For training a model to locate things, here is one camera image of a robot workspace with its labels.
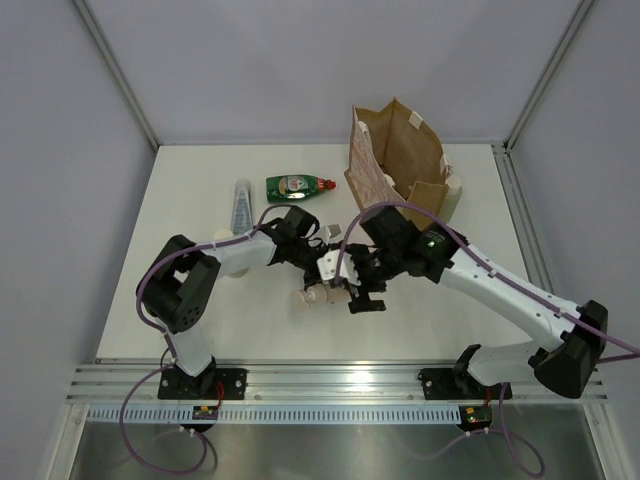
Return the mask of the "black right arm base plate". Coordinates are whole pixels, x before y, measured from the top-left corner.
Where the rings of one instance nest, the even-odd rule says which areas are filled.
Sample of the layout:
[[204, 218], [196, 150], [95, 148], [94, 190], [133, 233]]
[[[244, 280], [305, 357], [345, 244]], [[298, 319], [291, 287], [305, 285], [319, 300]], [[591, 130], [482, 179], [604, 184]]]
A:
[[417, 376], [425, 400], [486, 400], [497, 399], [503, 383], [481, 384], [466, 371], [451, 368], [424, 368]]

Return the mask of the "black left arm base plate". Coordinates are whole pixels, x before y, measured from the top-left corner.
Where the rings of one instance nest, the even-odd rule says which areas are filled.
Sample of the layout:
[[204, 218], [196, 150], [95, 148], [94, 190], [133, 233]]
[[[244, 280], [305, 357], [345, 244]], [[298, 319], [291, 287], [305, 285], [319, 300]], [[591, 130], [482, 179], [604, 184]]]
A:
[[207, 369], [187, 375], [177, 367], [161, 374], [157, 397], [161, 400], [243, 400], [248, 371], [243, 368]]

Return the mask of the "beige pump lotion bottle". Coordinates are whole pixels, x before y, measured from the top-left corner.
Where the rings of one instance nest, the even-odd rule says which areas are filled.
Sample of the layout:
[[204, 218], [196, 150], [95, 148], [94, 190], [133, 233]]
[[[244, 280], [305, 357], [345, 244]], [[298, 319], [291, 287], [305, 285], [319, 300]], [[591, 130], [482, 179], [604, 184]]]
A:
[[291, 304], [294, 308], [311, 309], [321, 305], [339, 305], [350, 301], [350, 294], [341, 288], [330, 288], [324, 284], [316, 284], [306, 289], [294, 290]]

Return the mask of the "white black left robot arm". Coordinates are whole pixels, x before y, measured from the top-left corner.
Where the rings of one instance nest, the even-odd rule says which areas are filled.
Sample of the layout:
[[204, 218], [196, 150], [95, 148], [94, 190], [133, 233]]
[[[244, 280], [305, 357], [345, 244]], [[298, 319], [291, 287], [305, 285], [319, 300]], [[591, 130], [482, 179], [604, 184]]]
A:
[[249, 231], [196, 244], [171, 237], [136, 287], [140, 320], [162, 335], [171, 354], [160, 367], [158, 397], [163, 400], [242, 400], [246, 371], [217, 367], [199, 321], [217, 280], [244, 270], [289, 263], [303, 272], [306, 285], [320, 280], [316, 261], [328, 251], [313, 245], [319, 220], [290, 205], [282, 218], [263, 218]]

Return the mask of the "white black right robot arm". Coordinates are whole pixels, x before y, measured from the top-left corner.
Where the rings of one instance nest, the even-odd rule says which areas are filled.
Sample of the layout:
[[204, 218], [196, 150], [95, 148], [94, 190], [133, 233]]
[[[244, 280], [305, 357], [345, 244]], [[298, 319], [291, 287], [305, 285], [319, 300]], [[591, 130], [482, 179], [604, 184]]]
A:
[[525, 343], [468, 347], [452, 375], [457, 392], [474, 397], [487, 386], [532, 376], [562, 397], [581, 397], [605, 348], [608, 311], [603, 305], [557, 297], [489, 260], [438, 219], [419, 229], [391, 202], [374, 205], [352, 223], [373, 242], [343, 241], [340, 247], [340, 262], [357, 276], [346, 283], [352, 312], [384, 309], [370, 293], [383, 292], [388, 281], [408, 274], [475, 299], [528, 335]]

